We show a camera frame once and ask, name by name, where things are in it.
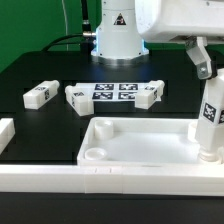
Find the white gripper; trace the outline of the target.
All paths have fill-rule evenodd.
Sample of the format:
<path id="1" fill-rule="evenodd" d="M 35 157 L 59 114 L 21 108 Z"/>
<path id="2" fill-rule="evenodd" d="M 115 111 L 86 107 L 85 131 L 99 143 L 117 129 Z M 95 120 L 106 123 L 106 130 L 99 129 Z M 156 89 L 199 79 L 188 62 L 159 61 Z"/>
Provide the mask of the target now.
<path id="1" fill-rule="evenodd" d="M 186 43 L 199 79 L 212 77 L 209 42 L 224 38 L 224 0 L 135 0 L 137 30 L 148 43 Z"/>

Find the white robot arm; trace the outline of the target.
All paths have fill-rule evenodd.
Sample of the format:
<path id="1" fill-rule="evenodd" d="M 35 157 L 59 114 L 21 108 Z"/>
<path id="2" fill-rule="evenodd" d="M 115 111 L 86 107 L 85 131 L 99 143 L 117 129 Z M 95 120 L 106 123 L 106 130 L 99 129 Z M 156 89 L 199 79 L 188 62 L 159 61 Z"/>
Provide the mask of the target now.
<path id="1" fill-rule="evenodd" d="M 129 63 L 148 54 L 145 43 L 178 43 L 199 78 L 216 76 L 206 46 L 224 42 L 224 0 L 101 0 L 101 7 L 95 61 Z"/>

